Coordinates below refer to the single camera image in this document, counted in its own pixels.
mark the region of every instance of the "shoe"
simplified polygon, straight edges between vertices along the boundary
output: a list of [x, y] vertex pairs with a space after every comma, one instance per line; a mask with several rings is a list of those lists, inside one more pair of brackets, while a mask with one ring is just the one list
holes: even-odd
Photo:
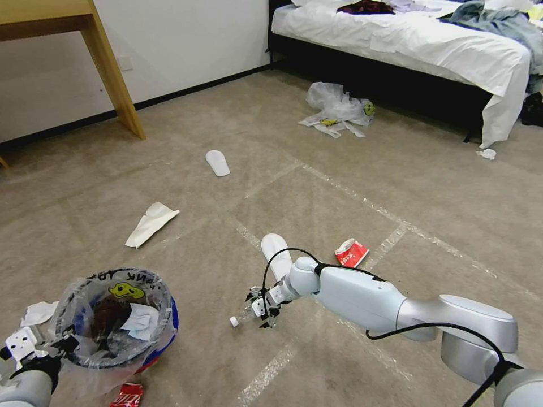
[[543, 127], [543, 95], [541, 93], [531, 94], [524, 100], [520, 121], [524, 125]]

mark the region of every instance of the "white wall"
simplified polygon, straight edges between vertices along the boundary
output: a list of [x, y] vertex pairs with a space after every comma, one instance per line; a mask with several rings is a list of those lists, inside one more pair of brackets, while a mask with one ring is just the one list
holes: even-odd
[[[140, 102], [266, 64], [267, 0], [95, 0]], [[0, 42], [0, 142], [113, 107], [79, 32]]]

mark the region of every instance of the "black bed frame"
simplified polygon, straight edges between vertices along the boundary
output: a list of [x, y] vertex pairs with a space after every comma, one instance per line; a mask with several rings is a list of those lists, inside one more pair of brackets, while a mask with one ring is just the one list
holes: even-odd
[[467, 130], [464, 142], [481, 135], [482, 110], [492, 97], [490, 93], [473, 85], [274, 34], [273, 14], [289, 4], [290, 0], [269, 0], [268, 51], [272, 68], [277, 66], [274, 53], [279, 53], [285, 57], [281, 64], [313, 81], [339, 83], [354, 97], [452, 123]]

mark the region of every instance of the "white bed sheet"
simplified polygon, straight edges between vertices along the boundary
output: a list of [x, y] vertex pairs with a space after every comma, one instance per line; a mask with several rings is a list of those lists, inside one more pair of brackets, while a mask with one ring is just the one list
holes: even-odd
[[272, 32], [397, 66], [460, 81], [493, 96], [482, 112], [481, 148], [504, 141], [517, 120], [528, 82], [530, 54], [520, 43], [436, 19], [460, 3], [417, 0], [439, 12], [396, 15], [336, 13], [345, 0], [313, 0], [277, 9]]

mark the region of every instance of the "white bottle cap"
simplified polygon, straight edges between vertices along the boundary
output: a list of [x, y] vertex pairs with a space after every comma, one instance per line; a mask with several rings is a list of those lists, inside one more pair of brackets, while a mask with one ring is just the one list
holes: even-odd
[[230, 323], [232, 324], [233, 328], [239, 325], [238, 319], [236, 317], [230, 317]]

